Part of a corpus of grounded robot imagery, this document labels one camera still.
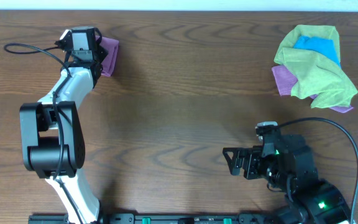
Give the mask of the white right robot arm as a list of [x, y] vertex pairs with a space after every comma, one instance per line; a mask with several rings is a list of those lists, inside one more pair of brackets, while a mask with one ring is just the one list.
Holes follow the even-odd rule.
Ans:
[[269, 187], [285, 194], [287, 206], [279, 208], [265, 223], [350, 223], [351, 209], [342, 193], [318, 177], [308, 146], [278, 149], [263, 156], [262, 148], [225, 147], [223, 155], [232, 175], [244, 170], [247, 180], [266, 179]]

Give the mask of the purple microfibre cloth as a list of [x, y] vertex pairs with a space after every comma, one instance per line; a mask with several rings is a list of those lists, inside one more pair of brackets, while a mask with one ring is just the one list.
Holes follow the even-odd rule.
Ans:
[[110, 77], [113, 74], [116, 64], [119, 41], [102, 37], [100, 45], [108, 51], [108, 56], [102, 62], [103, 71], [101, 74], [103, 76]]

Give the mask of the green microfibre cloth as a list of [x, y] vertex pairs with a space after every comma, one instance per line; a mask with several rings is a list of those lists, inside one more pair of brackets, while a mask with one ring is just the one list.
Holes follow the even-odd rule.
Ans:
[[355, 85], [341, 67], [324, 55], [312, 50], [294, 49], [302, 35], [333, 40], [341, 62], [340, 38], [334, 26], [297, 25], [281, 41], [273, 60], [284, 65], [298, 79], [291, 96], [305, 99], [317, 95], [311, 103], [312, 108], [350, 106], [352, 98], [358, 94]]

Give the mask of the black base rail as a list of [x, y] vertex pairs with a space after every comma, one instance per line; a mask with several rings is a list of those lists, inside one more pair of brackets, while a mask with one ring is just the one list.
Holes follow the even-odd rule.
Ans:
[[82, 218], [81, 223], [103, 224], [278, 224], [282, 221], [263, 213], [233, 214], [134, 214], [100, 212], [96, 216]]

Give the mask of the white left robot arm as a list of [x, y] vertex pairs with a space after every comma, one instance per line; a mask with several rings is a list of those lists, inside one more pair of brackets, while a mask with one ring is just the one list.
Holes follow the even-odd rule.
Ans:
[[108, 51], [99, 44], [63, 49], [54, 87], [19, 110], [24, 166], [54, 188], [67, 210], [64, 223], [107, 223], [82, 169], [85, 140], [78, 108], [96, 85]]

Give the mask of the blue microfibre cloth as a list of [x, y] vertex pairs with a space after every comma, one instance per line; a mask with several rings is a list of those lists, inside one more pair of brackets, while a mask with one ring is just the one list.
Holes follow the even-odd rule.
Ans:
[[341, 67], [340, 59], [334, 46], [334, 41], [331, 39], [302, 35], [298, 38], [293, 48], [318, 52]]

